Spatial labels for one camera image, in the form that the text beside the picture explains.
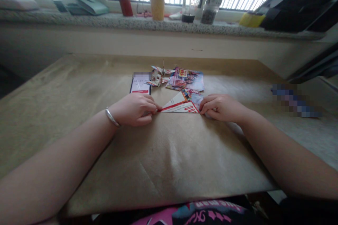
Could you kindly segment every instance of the person's right hand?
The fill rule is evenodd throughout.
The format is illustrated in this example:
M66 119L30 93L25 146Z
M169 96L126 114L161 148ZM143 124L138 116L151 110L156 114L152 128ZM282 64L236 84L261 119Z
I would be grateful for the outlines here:
M240 123L245 119L247 107L226 94L211 94L205 97L200 105L200 114L207 113L219 121Z
M152 96L141 93L130 93L109 107L117 123L134 127L150 123L152 114L161 109Z

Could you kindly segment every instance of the window sill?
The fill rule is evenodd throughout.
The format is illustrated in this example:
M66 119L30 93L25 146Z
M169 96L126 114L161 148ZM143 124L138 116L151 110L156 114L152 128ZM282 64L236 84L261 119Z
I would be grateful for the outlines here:
M187 24L167 18L164 21L153 21L152 18L143 17L127 18L122 14L114 13L101 16L72 16L70 13L52 10L32 12L0 10L0 21L295 40L319 40L325 36L325 33L308 31L299 33L265 31L263 28L249 28L221 21L215 21L213 25L201 24L199 20L195 20L193 24Z

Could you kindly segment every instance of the bangle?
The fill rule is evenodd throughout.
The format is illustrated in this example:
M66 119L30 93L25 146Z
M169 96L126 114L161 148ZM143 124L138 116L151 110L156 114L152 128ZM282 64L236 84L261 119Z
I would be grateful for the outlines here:
M108 118L110 119L110 121L114 123L115 126L117 126L118 128L121 127L121 125L119 123L117 123L117 121L114 119L114 117L109 112L108 107L106 108L106 115L108 116Z

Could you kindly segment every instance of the paper crane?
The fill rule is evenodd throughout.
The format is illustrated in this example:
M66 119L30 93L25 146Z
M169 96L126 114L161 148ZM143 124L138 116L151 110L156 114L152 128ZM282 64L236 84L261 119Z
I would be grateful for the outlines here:
M164 77L166 74L174 73L175 70L169 70L164 68L164 60L163 60L163 68L157 66L151 66L154 69L154 73L152 75L152 80L147 82L151 86L160 87L162 84L169 81L170 77Z

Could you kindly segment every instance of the table surface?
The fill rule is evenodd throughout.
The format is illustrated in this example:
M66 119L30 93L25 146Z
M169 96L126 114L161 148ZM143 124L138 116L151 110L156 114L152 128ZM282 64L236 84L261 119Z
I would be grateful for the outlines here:
M0 100L0 178L128 94L134 71L161 64L159 57L67 55ZM285 81L259 61L165 58L167 68L175 64L203 71L204 95L235 97L338 169L337 119L283 112L270 88ZM175 94L152 88L160 105ZM236 124L158 113L147 126L117 132L62 212L77 216L273 189Z

